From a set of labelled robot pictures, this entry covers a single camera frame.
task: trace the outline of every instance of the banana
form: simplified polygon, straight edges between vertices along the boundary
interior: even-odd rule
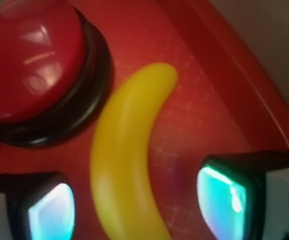
[[[141,68],[112,94],[98,119],[90,186],[111,239],[171,239],[151,190],[147,155],[156,116],[177,79],[167,63]]]

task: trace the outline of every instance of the red tray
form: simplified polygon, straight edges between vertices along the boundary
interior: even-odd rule
[[[152,130],[149,173],[173,239],[213,239],[197,200],[209,154],[289,149],[289,110],[269,77],[206,0],[70,0],[104,35],[114,87],[152,62],[179,73]],[[73,239],[108,239],[90,190],[96,122],[57,146],[0,145],[0,173],[64,172],[76,200]]]

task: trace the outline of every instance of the red dome button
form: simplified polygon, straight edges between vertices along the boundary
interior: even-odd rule
[[[33,118],[74,84],[86,55],[76,11],[63,0],[0,7],[0,123]]]

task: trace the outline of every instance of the black ring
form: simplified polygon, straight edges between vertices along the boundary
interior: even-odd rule
[[[0,141],[18,147],[42,146],[65,140],[92,121],[112,86],[113,64],[105,38],[77,11],[87,42],[79,77],[54,106],[29,120],[0,124]]]

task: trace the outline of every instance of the yellow banana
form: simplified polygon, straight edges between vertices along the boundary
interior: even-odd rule
[[[147,154],[156,116],[177,79],[167,63],[141,68],[113,93],[98,119],[91,192],[111,239],[171,239],[151,190]]]

